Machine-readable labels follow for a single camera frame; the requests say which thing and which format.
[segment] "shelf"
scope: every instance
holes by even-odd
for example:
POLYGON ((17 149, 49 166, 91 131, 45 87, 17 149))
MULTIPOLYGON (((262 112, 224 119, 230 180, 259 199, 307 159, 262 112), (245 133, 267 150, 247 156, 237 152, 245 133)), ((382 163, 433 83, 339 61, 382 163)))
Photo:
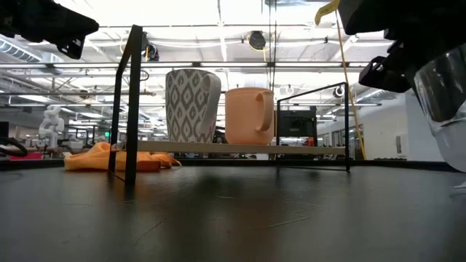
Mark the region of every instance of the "shelf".
POLYGON ((244 154, 339 154, 344 147, 319 146, 258 146, 229 145, 217 143, 178 143, 160 141, 138 141, 138 151, 185 152, 185 153, 244 153, 244 154))

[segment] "black metal shelf frame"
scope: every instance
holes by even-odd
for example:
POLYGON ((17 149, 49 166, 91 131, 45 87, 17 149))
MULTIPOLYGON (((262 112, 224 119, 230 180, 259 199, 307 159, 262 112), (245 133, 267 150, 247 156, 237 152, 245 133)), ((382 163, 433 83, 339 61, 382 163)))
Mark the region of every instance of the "black metal shelf frame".
MULTIPOLYGON (((122 59, 119 62, 118 69, 116 71, 115 78, 115 91, 114 91, 114 104, 113 114, 111 122, 111 145, 118 142, 118 123, 119 123, 119 111, 120 111, 120 99, 122 94, 122 76, 126 69, 126 66, 131 57, 130 63, 130 90, 129 90, 129 110, 127 120, 127 134, 126 134, 126 169, 125 169, 125 184, 134 185, 136 179, 136 159, 138 153, 138 116, 139 116, 139 95, 140 95, 140 83, 141 83, 141 45, 143 38, 143 28, 138 25, 133 25, 131 28, 130 36, 126 43, 125 50, 122 55, 122 59)), ((348 93, 349 85, 346 82, 333 84, 327 87, 322 87, 309 92, 304 92, 299 95, 294 95, 289 98, 283 98, 277 102, 277 144, 280 143, 279 124, 280 124, 280 102, 295 98, 301 95, 310 94, 313 92, 319 92, 322 90, 330 89, 332 87, 340 87, 344 85, 344 132, 345 132, 345 166, 346 171, 350 171, 350 148, 349 148, 349 106, 348 106, 348 93)), ((115 158, 117 156, 116 151, 110 152, 110 158, 108 160, 108 173, 109 175, 115 175, 115 158)))

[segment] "metal rack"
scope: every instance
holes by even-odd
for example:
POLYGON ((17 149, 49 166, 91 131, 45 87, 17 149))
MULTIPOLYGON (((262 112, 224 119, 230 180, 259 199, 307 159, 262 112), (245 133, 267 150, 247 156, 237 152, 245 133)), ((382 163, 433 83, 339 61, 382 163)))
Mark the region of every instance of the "metal rack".
MULTIPOLYGON (((117 151, 112 149, 108 160, 108 173, 115 175, 118 178, 124 179, 125 184, 134 185, 136 179, 136 160, 138 148, 140 151, 196 151, 198 153, 238 153, 238 152, 253 152, 253 153, 268 153, 268 154, 344 154, 346 171, 350 171, 349 145, 345 143, 344 148, 323 148, 317 146, 303 146, 292 148, 289 146, 280 146, 280 134, 277 128, 276 146, 255 146, 255 145, 221 145, 221 144, 201 144, 201 143, 174 143, 174 142, 155 142, 155 141, 138 141, 138 115, 139 115, 139 89, 141 77, 141 45, 143 37, 143 28, 138 25, 133 25, 130 36, 128 38, 126 48, 123 52, 122 59, 118 65, 115 79, 113 115, 111 123, 111 145, 117 144, 118 140, 118 123, 120 99, 122 91, 122 76, 128 61, 131 57, 130 64, 130 90, 129 90, 129 111, 127 120, 127 141, 124 144, 126 154, 125 175, 116 174, 115 158, 117 151)), ((157 66, 158 68, 172 68, 172 66, 157 66)), ((299 95, 294 95, 289 98, 283 98, 277 102, 277 127, 280 124, 280 103, 284 100, 289 100, 301 95, 306 95, 313 92, 319 92, 332 87, 345 86, 344 93, 344 122, 345 122, 345 137, 349 141, 349 106, 348 106, 348 91, 349 86, 346 82, 333 84, 331 86, 322 87, 309 92, 304 92, 299 95)), ((277 166, 280 161, 273 161, 277 166)))

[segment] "white robot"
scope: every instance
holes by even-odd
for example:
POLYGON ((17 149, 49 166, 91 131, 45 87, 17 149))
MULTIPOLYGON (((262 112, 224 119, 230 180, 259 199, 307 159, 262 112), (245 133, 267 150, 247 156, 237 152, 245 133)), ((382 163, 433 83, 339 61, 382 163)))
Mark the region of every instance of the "white robot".
POLYGON ((44 120, 39 126, 39 137, 49 138, 49 147, 51 148, 57 146, 57 132, 62 132, 65 129, 65 122, 58 117, 60 111, 60 106, 47 106, 47 110, 44 111, 44 120))

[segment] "ceiling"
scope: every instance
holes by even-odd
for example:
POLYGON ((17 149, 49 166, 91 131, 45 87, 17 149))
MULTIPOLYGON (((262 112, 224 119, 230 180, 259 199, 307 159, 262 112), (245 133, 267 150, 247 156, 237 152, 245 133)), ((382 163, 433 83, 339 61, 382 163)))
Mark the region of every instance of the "ceiling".
MULTIPOLYGON (((339 34, 335 14, 325 16, 321 24, 315 25, 314 16, 326 3, 323 1, 281 1, 275 8, 269 9, 262 0, 55 0, 63 6, 95 19, 100 24, 98 32, 86 38, 84 51, 80 61, 67 58, 59 53, 52 44, 29 43, 20 37, 14 44, 41 56, 49 52, 63 62, 84 63, 81 69, 64 70, 61 75, 52 75, 35 70, 7 70, 21 79, 27 79, 38 87, 27 86, 26 92, 50 92, 53 88, 61 86, 59 92, 112 92, 115 70, 88 69, 85 63, 119 62, 125 42, 129 36, 130 26, 137 24, 143 26, 148 33, 148 39, 159 50, 160 61, 241 61, 264 62, 265 60, 288 62, 341 62, 339 34), (263 31, 267 46, 265 52, 257 52, 248 45, 248 36, 251 31, 263 31), (84 74, 99 74, 97 77, 88 77, 84 74)), ((383 38, 383 32, 362 33, 357 36, 347 36, 341 30, 341 43, 344 58, 350 62, 368 62, 378 55, 386 55, 391 44, 383 38)), ((3 63, 24 63, 11 55, 0 52, 0 61, 3 63)), ((151 92, 152 96, 141 96, 141 103, 165 101, 165 74, 171 69, 158 68, 148 70, 150 78, 141 83, 141 90, 151 92)), ((222 90, 254 85, 267 87, 265 71, 247 68, 232 70, 210 71, 217 74, 222 81, 222 90)), ((348 82, 352 85, 355 95, 367 95, 373 92, 367 87, 360 86, 358 72, 360 69, 348 73, 348 82)), ((345 80, 342 68, 321 68, 309 71, 281 70, 275 74, 275 97, 283 98, 290 94, 298 94, 329 84, 345 80)), ((22 89, 25 85, 14 88, 22 89)), ((0 83, 0 90, 11 91, 6 84, 0 83)), ((59 97, 53 100, 68 99, 75 103, 101 103, 111 102, 111 96, 92 96, 87 99, 79 97, 59 97)), ((21 103, 31 103, 31 100, 15 98, 21 103)), ((335 101, 332 90, 319 92, 297 99, 307 102, 324 103, 335 101)), ((77 112, 89 110, 80 108, 77 112)), ((332 112, 332 107, 321 107, 322 113, 332 112)), ((92 112, 108 116, 109 108, 93 108, 92 112)), ((164 118, 165 110, 160 107, 141 108, 143 114, 154 119, 164 118)), ((224 114, 220 107, 218 114, 224 114)))

